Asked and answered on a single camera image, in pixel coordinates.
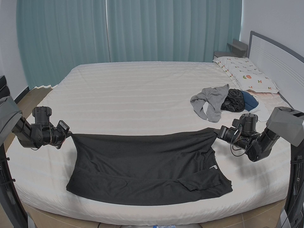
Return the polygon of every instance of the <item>headboard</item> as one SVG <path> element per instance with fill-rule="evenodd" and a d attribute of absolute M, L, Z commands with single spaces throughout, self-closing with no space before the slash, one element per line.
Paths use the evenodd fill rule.
<path fill-rule="evenodd" d="M 247 57 L 276 83 L 291 107 L 304 112 L 304 57 L 254 31 L 250 32 Z"/>

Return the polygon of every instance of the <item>tile floor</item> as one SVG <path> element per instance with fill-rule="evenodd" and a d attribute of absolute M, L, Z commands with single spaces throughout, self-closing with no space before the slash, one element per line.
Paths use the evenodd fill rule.
<path fill-rule="evenodd" d="M 32 89 L 19 103 L 18 106 L 22 110 L 22 114 L 27 118 L 32 109 L 37 106 L 41 100 L 51 91 L 51 88 Z M 7 150 L 14 139 L 14 135 L 10 134 L 4 142 Z M 268 204 L 254 210 L 250 210 L 241 214 L 233 215 L 223 219 L 201 223 L 202 228 L 274 228 L 280 215 L 281 208 L 285 201 L 281 200 L 272 204 Z M 93 221 L 85 221 L 73 219 L 62 215 L 52 214 L 23 204 L 38 228 L 97 228 L 98 223 Z M 2 207 L 0 206 L 0 227 L 13 228 L 8 220 Z M 100 228 L 118 228 L 118 226 L 101 224 Z"/>

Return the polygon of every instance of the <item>baseboard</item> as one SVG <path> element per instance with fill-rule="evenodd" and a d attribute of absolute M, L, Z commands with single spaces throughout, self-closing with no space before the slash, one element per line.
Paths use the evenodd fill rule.
<path fill-rule="evenodd" d="M 21 101 L 21 99 L 23 97 L 25 97 L 25 95 L 29 92 L 29 87 L 27 87 L 24 91 L 21 92 L 20 95 L 17 96 L 17 98 L 15 99 L 15 103 L 18 104 L 19 101 Z"/>

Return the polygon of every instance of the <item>black cloth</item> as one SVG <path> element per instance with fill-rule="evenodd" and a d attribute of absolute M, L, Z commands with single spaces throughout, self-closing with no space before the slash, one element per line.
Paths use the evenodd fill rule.
<path fill-rule="evenodd" d="M 228 95 L 221 106 L 221 110 L 242 112 L 245 109 L 244 95 L 239 89 L 229 89 Z"/>
<path fill-rule="evenodd" d="M 211 145 L 213 128 L 159 136 L 73 134 L 77 160 L 67 191 L 124 205 L 157 206 L 232 191 Z"/>

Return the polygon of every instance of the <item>pillow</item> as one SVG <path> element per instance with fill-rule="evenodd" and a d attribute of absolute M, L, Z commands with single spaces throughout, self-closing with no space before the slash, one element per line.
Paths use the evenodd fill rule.
<path fill-rule="evenodd" d="M 278 93 L 275 83 L 263 74 L 249 58 L 218 57 L 213 60 L 240 90 Z"/>

